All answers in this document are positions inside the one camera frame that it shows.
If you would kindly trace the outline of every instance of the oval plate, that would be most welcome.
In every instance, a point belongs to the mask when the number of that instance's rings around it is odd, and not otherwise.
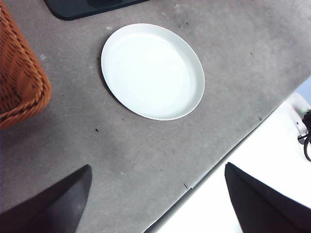
[[[150,119],[183,117],[204,92],[204,72],[195,52],[178,35],[156,25],[132,24],[114,32],[101,63],[114,96]]]

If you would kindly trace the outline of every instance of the white surface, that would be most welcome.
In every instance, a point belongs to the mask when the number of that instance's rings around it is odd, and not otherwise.
[[[192,48],[173,32],[152,24],[132,24],[104,45],[102,71],[115,97],[151,119],[190,113],[204,92],[204,72]]]
[[[306,132],[301,121],[305,109],[310,109],[310,105],[301,95],[292,94],[153,232],[241,233],[225,182],[227,162],[311,207],[311,163],[297,140]]]

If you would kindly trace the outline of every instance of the orange wicker basket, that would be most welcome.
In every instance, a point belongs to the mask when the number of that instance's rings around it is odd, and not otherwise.
[[[51,93],[47,75],[0,0],[0,129],[40,112]]]

